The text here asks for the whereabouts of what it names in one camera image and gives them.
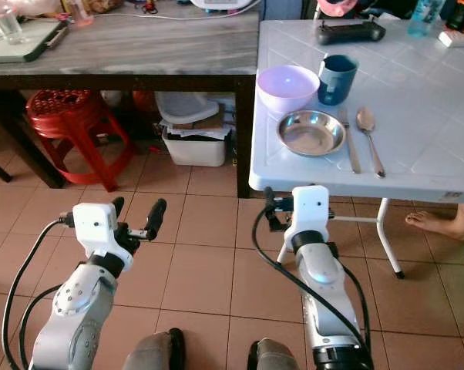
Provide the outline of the stainless steel plate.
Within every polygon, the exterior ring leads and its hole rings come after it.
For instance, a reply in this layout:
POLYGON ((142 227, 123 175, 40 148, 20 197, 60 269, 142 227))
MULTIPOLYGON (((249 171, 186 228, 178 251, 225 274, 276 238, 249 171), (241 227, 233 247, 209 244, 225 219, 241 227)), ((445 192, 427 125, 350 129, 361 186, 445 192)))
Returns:
POLYGON ((277 124, 277 136, 289 151, 303 157, 324 157, 346 142, 341 121, 321 110, 295 110, 277 124))

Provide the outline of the white storage box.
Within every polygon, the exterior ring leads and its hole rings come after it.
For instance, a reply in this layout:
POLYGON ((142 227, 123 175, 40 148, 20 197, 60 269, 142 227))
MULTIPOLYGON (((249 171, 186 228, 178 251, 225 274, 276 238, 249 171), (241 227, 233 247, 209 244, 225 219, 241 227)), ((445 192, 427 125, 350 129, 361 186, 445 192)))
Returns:
POLYGON ((220 167, 226 159, 226 137, 231 128, 177 129, 168 127, 163 141, 177 165, 220 167))

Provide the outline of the red plastic stool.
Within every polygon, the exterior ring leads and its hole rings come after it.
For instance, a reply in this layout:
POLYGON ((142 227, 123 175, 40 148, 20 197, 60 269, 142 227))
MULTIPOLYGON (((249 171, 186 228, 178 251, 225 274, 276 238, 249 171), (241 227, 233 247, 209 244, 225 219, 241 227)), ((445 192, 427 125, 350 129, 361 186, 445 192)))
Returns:
POLYGON ((25 112, 53 166, 70 183, 101 183, 108 191, 118 188, 116 177, 129 166, 136 145, 98 89, 41 89, 28 99, 25 112), (116 134, 123 142, 123 151, 112 163, 99 154, 99 134, 116 134), (90 173, 70 172, 66 168, 64 159, 71 149, 80 152, 90 173))

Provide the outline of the pale grey plastic basin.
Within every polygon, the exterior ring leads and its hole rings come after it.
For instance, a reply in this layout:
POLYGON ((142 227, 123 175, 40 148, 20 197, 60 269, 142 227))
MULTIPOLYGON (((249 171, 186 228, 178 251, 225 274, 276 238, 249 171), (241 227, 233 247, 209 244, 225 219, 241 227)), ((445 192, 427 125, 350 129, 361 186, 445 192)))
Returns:
POLYGON ((205 92, 158 91, 154 96, 162 119, 174 126, 196 123, 220 112, 218 103, 207 99, 205 92))

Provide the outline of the dark blue cup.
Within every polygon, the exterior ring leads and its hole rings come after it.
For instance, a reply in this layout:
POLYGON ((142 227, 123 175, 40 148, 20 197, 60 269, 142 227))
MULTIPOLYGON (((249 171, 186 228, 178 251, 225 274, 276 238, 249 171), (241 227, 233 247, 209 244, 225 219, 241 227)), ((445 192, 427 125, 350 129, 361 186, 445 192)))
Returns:
POLYGON ((358 61, 345 54, 330 54, 322 59, 318 72, 318 101, 326 106, 344 102, 358 74, 358 65, 358 61))

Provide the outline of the grey wood-top table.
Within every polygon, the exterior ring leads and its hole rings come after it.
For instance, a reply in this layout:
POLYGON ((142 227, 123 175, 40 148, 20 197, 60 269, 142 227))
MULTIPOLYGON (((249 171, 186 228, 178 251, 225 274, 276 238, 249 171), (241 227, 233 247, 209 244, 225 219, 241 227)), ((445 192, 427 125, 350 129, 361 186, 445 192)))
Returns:
POLYGON ((66 180, 24 130, 23 89, 158 89, 235 95, 237 194, 247 198, 259 53, 256 11, 159 20, 102 14, 35 61, 0 64, 0 133, 46 186, 66 180))

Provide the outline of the person bare foot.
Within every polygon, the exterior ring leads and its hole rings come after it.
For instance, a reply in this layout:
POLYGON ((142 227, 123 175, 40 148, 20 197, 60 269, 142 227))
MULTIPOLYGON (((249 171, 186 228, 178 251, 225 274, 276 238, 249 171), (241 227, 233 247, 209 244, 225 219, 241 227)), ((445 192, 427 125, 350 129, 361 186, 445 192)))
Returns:
POLYGON ((408 213, 405 222, 419 229, 464 242, 464 203, 458 205, 456 215, 451 219, 427 211, 416 211, 408 213))

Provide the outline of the white plastic table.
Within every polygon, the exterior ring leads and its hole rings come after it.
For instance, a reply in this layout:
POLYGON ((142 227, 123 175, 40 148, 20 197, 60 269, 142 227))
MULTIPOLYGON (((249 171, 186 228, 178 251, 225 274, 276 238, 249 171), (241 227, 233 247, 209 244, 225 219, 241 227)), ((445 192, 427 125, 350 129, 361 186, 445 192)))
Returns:
POLYGON ((346 152, 318 158, 289 152, 277 137, 279 114, 257 103, 247 182, 254 190, 320 184, 333 195, 379 198, 378 236, 400 274, 383 227, 389 201, 464 204, 464 49, 448 49, 431 36, 410 36, 402 20, 382 25, 386 34, 380 42, 319 45, 316 21, 263 21, 257 66, 317 70, 328 54, 358 60, 358 76, 345 106, 350 114, 360 108, 374 114, 372 135, 385 176, 371 173, 368 142, 360 133, 353 137, 363 166, 359 175, 352 173, 346 152))

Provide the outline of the white tray dark rim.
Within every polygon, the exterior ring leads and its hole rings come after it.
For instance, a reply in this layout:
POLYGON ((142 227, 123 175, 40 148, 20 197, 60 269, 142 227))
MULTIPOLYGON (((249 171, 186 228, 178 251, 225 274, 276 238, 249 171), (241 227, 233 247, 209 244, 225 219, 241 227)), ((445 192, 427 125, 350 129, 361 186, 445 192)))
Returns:
POLYGON ((67 34, 69 21, 32 20, 23 22, 25 42, 10 45, 0 33, 0 64, 32 62, 67 34))

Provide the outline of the black remote controller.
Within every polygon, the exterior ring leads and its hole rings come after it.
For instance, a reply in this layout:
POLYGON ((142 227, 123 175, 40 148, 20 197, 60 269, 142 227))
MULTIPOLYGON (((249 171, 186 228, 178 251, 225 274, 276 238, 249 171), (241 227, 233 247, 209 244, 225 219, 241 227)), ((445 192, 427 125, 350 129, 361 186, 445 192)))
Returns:
POLYGON ((379 42, 386 34, 386 29, 377 22, 356 22, 349 25, 327 25, 322 22, 316 28, 316 40, 320 45, 334 45, 343 42, 379 42))

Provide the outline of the pink drinking glass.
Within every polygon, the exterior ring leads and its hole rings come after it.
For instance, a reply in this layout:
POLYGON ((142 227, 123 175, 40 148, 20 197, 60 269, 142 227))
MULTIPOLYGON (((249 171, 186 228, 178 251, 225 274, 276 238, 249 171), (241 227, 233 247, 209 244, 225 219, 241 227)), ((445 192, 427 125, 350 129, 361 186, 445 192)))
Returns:
POLYGON ((86 0, 64 0, 64 3, 71 18, 73 18, 74 25, 84 27, 84 25, 91 25, 94 22, 93 14, 86 6, 86 0))

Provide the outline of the white kitchen appliance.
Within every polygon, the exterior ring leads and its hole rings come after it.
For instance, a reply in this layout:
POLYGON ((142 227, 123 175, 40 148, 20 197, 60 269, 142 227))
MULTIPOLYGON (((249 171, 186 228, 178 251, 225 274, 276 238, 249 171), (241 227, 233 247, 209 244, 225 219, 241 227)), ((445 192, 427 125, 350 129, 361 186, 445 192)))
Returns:
POLYGON ((230 11, 247 9, 257 0, 190 0, 194 6, 207 11, 230 11))

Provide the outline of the pink round container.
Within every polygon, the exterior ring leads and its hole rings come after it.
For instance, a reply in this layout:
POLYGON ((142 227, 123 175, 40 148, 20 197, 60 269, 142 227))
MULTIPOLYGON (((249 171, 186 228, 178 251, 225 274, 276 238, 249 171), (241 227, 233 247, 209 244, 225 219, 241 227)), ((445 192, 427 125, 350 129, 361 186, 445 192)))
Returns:
POLYGON ((357 4, 359 0, 316 0, 316 15, 328 17, 344 17, 357 4))

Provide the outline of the clear drinking glass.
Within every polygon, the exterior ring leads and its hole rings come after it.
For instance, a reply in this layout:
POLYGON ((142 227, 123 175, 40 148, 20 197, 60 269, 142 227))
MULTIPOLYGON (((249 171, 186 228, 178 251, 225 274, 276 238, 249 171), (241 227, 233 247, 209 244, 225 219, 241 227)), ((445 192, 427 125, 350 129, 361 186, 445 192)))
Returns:
POLYGON ((0 34, 9 45, 21 45, 25 42, 17 11, 10 4, 0 6, 0 34))

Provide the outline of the blue plastic bottle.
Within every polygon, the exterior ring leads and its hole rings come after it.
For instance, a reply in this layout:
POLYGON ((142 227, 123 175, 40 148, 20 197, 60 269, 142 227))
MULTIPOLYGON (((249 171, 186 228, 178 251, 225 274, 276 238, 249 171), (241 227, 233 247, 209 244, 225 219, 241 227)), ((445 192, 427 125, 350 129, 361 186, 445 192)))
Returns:
POLYGON ((408 34, 415 38, 426 38, 439 20, 445 0, 416 0, 415 9, 409 20, 408 34))

